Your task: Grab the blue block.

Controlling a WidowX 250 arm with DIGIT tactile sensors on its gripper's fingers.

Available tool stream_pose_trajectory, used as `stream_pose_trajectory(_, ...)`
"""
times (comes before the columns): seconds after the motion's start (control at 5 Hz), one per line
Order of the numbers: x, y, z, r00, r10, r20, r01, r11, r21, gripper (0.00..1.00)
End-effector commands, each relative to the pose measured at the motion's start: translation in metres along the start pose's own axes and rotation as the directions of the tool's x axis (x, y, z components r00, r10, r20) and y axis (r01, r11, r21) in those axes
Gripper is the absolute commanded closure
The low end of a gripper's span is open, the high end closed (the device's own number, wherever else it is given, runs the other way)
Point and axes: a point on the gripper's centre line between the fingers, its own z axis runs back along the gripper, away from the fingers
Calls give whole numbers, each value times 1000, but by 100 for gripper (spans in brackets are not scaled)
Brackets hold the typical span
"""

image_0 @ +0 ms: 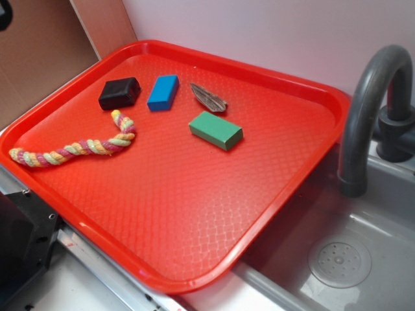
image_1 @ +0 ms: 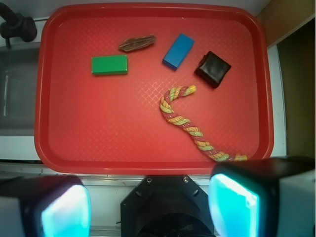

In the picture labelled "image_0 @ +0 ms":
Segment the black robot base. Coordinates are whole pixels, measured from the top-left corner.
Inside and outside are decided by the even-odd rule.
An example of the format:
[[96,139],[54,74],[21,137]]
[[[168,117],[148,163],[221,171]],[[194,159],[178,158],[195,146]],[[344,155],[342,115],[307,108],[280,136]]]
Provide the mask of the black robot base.
[[61,218],[37,194],[1,194],[1,310],[51,261]]

